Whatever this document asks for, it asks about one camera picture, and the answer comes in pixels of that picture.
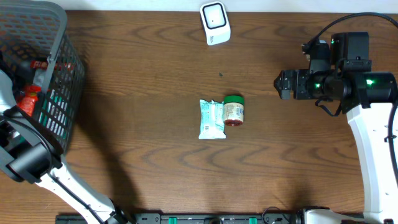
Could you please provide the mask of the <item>green lid jar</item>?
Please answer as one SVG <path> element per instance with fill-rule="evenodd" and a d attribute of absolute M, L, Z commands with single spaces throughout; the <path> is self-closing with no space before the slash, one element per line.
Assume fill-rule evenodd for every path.
<path fill-rule="evenodd" d="M 223 122 L 226 126 L 240 126 L 244 123 L 244 98 L 242 96 L 224 97 Z"/>

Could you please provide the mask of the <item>light green snack packet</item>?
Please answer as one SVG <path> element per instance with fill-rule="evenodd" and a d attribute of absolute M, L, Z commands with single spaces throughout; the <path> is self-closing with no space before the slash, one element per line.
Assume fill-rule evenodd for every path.
<path fill-rule="evenodd" d="M 226 139 L 223 103 L 200 100 L 201 124 L 199 139 Z"/>

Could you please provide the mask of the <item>red snack bag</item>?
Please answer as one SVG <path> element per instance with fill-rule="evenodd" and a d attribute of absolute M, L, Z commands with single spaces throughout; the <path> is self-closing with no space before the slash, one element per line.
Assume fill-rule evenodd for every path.
<path fill-rule="evenodd" d="M 41 92 L 41 87 L 37 85 L 26 85 L 23 91 L 23 97 L 18 101 L 18 107 L 27 113 L 29 116 L 32 116 L 34 113 L 34 108 L 36 102 L 38 102 L 39 97 L 38 93 Z"/>

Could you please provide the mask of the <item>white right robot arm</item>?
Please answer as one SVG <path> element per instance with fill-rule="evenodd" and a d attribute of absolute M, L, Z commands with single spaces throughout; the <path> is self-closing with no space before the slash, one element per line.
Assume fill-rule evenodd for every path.
<path fill-rule="evenodd" d="M 312 208 L 302 223 L 397 223 L 397 82 L 389 72 L 309 73 L 283 70 L 274 80 L 281 99 L 340 102 L 353 132 L 364 187 L 362 218 Z"/>

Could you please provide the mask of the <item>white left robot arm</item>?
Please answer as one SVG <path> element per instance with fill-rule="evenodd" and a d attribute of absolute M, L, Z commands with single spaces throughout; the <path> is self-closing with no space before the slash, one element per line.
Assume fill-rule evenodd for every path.
<path fill-rule="evenodd" d="M 26 141 L 14 144 L 12 133 L 1 131 L 1 170 L 16 182 L 26 181 L 54 193 L 87 223 L 134 223 L 109 197 L 72 171 L 58 141 L 18 107 L 14 84 L 14 74 L 1 62 L 1 124 L 8 124 Z"/>

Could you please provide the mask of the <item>white barcode scanner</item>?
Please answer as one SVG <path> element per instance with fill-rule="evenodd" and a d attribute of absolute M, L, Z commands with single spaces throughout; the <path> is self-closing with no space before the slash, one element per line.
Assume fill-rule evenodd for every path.
<path fill-rule="evenodd" d="M 222 2 L 214 1 L 203 4 L 200 8 L 200 16 L 207 45 L 217 45 L 229 41 L 231 27 Z"/>

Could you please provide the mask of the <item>red white packet in basket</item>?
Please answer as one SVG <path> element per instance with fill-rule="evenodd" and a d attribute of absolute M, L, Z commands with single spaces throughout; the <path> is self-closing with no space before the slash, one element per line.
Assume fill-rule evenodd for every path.
<path fill-rule="evenodd" d="M 47 61 L 33 60 L 30 68 L 34 71 L 33 84 L 42 87 L 47 73 L 49 63 Z"/>

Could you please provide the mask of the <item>grey plastic mesh basket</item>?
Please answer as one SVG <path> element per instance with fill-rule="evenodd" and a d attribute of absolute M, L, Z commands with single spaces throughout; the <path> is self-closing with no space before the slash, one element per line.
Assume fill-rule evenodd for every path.
<path fill-rule="evenodd" d="M 33 118 L 66 151 L 85 82 L 85 68 L 69 39 L 66 12 L 45 1 L 1 1 L 1 54 L 26 85 L 33 60 L 49 63 Z"/>

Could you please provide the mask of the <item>black mounting rail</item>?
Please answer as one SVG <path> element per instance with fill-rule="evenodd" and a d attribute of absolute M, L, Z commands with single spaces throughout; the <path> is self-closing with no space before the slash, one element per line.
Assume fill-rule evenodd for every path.
<path fill-rule="evenodd" d="M 290 223 L 289 216 L 278 213 L 262 215 L 161 215 L 158 213 L 137 213 L 137 224 L 265 224 Z"/>

